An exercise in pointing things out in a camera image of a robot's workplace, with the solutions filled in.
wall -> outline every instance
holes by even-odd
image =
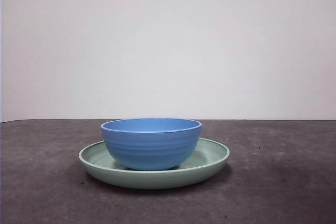
[[[336,119],[336,0],[2,0],[2,121]]]

bowl rim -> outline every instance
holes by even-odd
[[[121,131],[121,130],[113,130],[113,129],[109,129],[106,128],[105,125],[111,122],[116,122],[116,121],[129,121],[129,120],[141,120],[141,119],[178,119],[178,120],[184,120],[184,121],[192,121],[197,123],[197,126],[194,127],[190,127],[190,128],[185,128],[185,129],[180,129],[180,130],[171,130],[171,131]],[[202,124],[199,121],[196,120],[191,120],[191,119],[185,119],[185,118],[128,118],[128,119],[118,119],[118,120],[113,120],[113,121],[109,121],[109,122],[105,122],[103,124],[100,125],[102,130],[105,131],[112,131],[112,132],[123,132],[123,133],[137,133],[137,134],[142,134],[142,133],[169,133],[169,132],[180,132],[180,131],[189,131],[189,130],[193,130],[196,128],[201,127]]]

plastic bowl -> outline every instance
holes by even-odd
[[[164,170],[185,161],[196,147],[202,124],[179,118],[122,119],[101,125],[111,156],[135,170]]]

table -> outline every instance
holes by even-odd
[[[78,160],[108,120],[1,124],[1,223],[336,223],[336,121],[200,120],[228,164],[196,185],[105,184]]]

green plate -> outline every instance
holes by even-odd
[[[101,141],[82,149],[79,160],[89,174],[105,183],[136,189],[163,189],[187,186],[212,177],[227,162],[229,154],[225,145],[199,138],[193,154],[177,167],[132,170],[115,161]]]

